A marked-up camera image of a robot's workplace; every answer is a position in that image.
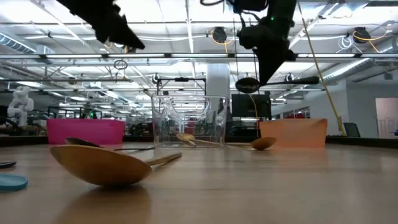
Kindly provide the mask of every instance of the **wooden spoon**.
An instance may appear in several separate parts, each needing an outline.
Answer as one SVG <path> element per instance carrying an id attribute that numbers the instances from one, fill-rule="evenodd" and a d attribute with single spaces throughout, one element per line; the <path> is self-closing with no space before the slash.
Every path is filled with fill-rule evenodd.
<path id="1" fill-rule="evenodd" d="M 147 161 L 98 147 L 65 145 L 51 148 L 53 157 L 69 173 L 88 183 L 100 186 L 135 184 L 152 173 L 150 166 L 180 157 L 175 153 Z"/>
<path id="2" fill-rule="evenodd" d="M 202 143 L 207 143 L 207 144 L 213 144 L 219 146 L 220 144 L 215 143 L 215 142 L 210 142 L 210 141 L 204 141 L 204 140 L 197 140 L 195 137 L 191 134 L 185 134 L 185 133 L 178 133 L 177 137 L 179 140 L 184 141 L 184 142 L 202 142 Z M 244 143 L 244 144 L 239 144 L 239 143 L 228 143 L 227 145 L 229 146 L 238 146 L 238 147 L 248 147 L 251 146 L 255 148 L 256 150 L 265 150 L 269 147 L 271 147 L 273 144 L 275 144 L 276 138 L 273 137 L 265 137 L 265 138 L 259 138 L 254 140 L 252 143 Z"/>
<path id="3" fill-rule="evenodd" d="M 80 146 L 91 146 L 91 147 L 100 147 L 103 148 L 97 144 L 94 144 L 92 142 L 89 141 L 84 141 L 78 138 L 65 138 L 65 142 L 67 144 L 74 144 L 74 145 L 80 145 Z M 114 149 L 114 151 L 124 151 L 124 150 L 138 150 L 138 151 L 145 151 L 145 150 L 150 150 L 150 149 L 154 149 L 154 146 L 149 146 L 149 147 L 145 147 L 145 148 L 128 148 L 128 149 Z"/>
<path id="4" fill-rule="evenodd" d="M 185 144 L 192 146 L 192 147 L 196 147 L 197 145 L 195 143 L 193 143 L 191 140 L 192 138 L 190 137 L 190 134 L 182 134 L 182 133 L 177 133 L 176 134 L 177 138 L 184 142 Z"/>

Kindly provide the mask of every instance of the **white wall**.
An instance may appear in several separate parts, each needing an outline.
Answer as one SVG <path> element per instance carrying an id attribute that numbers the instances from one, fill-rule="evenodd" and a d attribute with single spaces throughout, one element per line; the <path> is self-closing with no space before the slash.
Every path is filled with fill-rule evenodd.
<path id="1" fill-rule="evenodd" d="M 377 130 L 379 138 L 395 139 L 398 129 L 398 98 L 376 98 Z"/>
<path id="2" fill-rule="evenodd" d="M 349 121 L 356 123 L 363 138 L 378 138 L 376 98 L 398 97 L 397 84 L 347 85 Z"/>
<path id="3" fill-rule="evenodd" d="M 348 121 L 347 94 L 345 90 L 345 81 L 340 81 L 338 85 L 329 86 L 328 89 L 335 104 L 336 110 L 343 122 Z M 328 120 L 328 135 L 339 135 L 338 123 L 335 114 L 330 105 L 326 92 L 308 92 L 304 100 L 290 100 L 286 105 L 272 107 L 272 115 L 296 110 L 304 107 L 310 107 L 311 118 Z"/>

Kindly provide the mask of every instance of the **blue lid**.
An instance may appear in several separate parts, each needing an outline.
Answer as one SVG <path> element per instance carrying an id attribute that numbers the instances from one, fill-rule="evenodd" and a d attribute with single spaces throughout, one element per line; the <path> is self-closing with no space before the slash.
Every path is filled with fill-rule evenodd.
<path id="1" fill-rule="evenodd" d="M 22 190 L 27 186 L 27 179 L 23 176 L 0 174 L 0 191 Z"/>

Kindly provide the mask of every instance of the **white pillar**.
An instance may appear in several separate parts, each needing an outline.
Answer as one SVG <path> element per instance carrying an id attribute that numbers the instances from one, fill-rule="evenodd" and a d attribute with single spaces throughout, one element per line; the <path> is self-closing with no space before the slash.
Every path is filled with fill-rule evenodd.
<path id="1" fill-rule="evenodd" d="M 206 94 L 208 96 L 225 96 L 230 99 L 229 77 L 230 71 L 227 63 L 208 64 L 206 74 Z"/>

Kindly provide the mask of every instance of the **table surface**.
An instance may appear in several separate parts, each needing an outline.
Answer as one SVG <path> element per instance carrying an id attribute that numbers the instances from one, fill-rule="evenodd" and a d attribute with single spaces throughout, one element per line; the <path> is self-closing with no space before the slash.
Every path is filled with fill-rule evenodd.
<path id="1" fill-rule="evenodd" d="M 138 144 L 126 144 L 133 147 Z M 62 169 L 50 146 L 0 148 L 28 188 L 0 193 L 1 223 L 397 223 L 398 151 L 181 149 L 140 184 L 105 189 Z M 155 151 L 155 154 L 167 150 Z M 147 159 L 153 151 L 135 153 Z"/>

